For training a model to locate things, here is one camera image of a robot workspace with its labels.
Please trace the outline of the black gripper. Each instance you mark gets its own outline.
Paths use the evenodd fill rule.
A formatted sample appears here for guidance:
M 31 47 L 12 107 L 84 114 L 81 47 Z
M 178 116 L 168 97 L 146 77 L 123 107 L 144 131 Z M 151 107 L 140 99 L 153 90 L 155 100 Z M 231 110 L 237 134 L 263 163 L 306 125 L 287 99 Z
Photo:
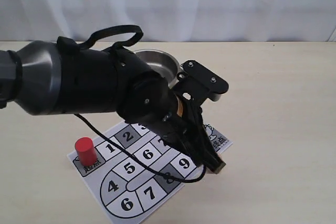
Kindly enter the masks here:
M 151 129 L 158 133 L 164 143 L 189 156 L 199 167 L 220 170 L 222 159 L 214 150 L 203 124 L 202 109 L 190 99 L 176 97 L 177 107 L 183 108 L 181 115 L 170 110 Z

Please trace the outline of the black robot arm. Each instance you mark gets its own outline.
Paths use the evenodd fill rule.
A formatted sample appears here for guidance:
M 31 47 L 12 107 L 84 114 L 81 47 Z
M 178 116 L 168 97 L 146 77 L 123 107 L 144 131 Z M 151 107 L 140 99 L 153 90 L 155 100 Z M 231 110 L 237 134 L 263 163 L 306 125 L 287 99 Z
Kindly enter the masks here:
M 115 112 L 140 124 L 195 165 L 219 173 L 224 161 L 211 145 L 202 104 L 217 101 L 228 83 L 195 60 L 168 81 L 124 46 L 92 50 L 61 38 L 1 51 L 1 107 L 15 102 L 31 115 Z

